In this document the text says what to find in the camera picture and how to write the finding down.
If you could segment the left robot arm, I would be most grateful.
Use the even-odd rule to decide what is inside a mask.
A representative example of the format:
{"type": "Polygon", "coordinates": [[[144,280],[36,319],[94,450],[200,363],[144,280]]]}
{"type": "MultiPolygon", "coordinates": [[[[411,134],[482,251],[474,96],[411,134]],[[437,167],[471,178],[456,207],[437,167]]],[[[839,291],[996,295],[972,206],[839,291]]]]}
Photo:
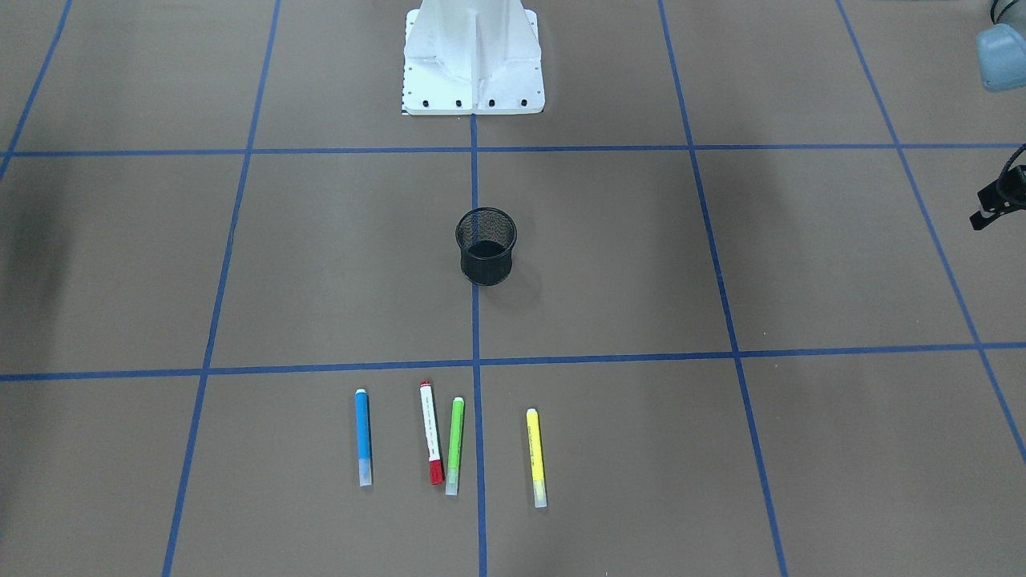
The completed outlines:
{"type": "MultiPolygon", "coordinates": [[[[983,87],[989,92],[1010,91],[1025,85],[1025,2],[991,1],[989,29],[976,39],[983,87]]],[[[1025,208],[1025,146],[1008,158],[996,179],[979,190],[979,211],[972,213],[972,229],[981,231],[1001,216],[1025,208]]]]}

